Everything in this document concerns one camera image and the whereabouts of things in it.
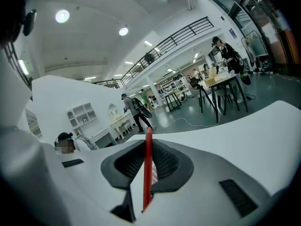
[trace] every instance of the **black shirt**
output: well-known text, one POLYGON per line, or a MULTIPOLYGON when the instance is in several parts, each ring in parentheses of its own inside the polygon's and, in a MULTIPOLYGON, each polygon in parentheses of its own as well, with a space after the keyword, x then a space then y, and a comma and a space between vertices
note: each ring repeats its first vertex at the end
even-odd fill
POLYGON ((222 57, 225 59, 233 58, 230 62, 228 62, 228 72, 234 70, 235 73, 239 73, 241 71, 241 66, 237 59, 237 55, 234 49, 228 44, 224 44, 224 48, 221 50, 222 57))

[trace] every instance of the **floor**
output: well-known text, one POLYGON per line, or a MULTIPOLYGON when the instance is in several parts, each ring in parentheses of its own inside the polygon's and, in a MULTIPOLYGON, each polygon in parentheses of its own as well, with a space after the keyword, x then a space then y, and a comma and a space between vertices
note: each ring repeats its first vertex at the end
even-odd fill
MULTIPOLYGON (((237 110, 235 103, 227 103, 226 115, 222 115, 219 111, 219 124, 224 124, 230 121, 245 117, 250 113, 254 113, 277 100, 286 101, 297 108, 301 109, 301 79, 284 76, 284 75, 253 75, 251 77, 251 85, 246 86, 242 83, 242 88, 246 94, 250 94, 253 100, 247 100, 248 110, 246 112, 244 103, 240 103, 240 111, 237 110)), ((198 98, 190 98, 182 103, 181 109, 169 112, 168 107, 156 108, 152 113, 152 118, 149 119, 152 127, 157 127, 154 134, 175 133, 196 129, 207 128, 208 126, 216 125, 214 110, 209 102, 203 104, 203 113, 198 104, 198 98)), ((138 134, 138 127, 130 130, 129 134, 125 135, 125 139, 118 140, 119 144, 126 142, 133 135, 138 134)))

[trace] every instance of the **gray jacket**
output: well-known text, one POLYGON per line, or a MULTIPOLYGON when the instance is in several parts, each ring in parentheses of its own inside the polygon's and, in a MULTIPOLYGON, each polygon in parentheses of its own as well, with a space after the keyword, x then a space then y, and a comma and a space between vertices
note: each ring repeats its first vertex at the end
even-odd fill
POLYGON ((135 116, 140 112, 140 110, 135 110, 134 109, 133 101, 132 101, 131 98, 125 97, 123 99, 123 102, 126 105, 126 109, 131 111, 132 116, 135 116))

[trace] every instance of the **red object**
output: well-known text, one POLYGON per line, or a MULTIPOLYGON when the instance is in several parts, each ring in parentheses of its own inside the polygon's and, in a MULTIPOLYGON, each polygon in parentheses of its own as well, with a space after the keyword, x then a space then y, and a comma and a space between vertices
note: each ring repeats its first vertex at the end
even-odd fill
POLYGON ((144 183, 143 183, 143 210, 151 202, 151 176, 152 176, 152 130, 147 128, 145 136, 144 156, 144 183))

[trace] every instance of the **black pants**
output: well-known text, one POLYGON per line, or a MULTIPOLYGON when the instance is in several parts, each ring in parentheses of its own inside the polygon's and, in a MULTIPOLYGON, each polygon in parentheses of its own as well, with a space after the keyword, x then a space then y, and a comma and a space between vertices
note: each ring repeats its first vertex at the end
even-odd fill
POLYGON ((139 130, 143 130, 143 128, 142 128, 142 126, 141 126, 141 124, 140 124, 139 118, 140 118, 141 120, 143 120, 144 123, 145 123, 148 127, 151 127, 151 124, 149 123, 149 121, 145 118, 145 116, 144 116, 141 112, 139 112, 137 115, 133 116, 133 118, 134 118, 134 120, 135 120, 135 122, 136 122, 136 124, 137 124, 137 126, 138 126, 138 128, 139 128, 139 130))

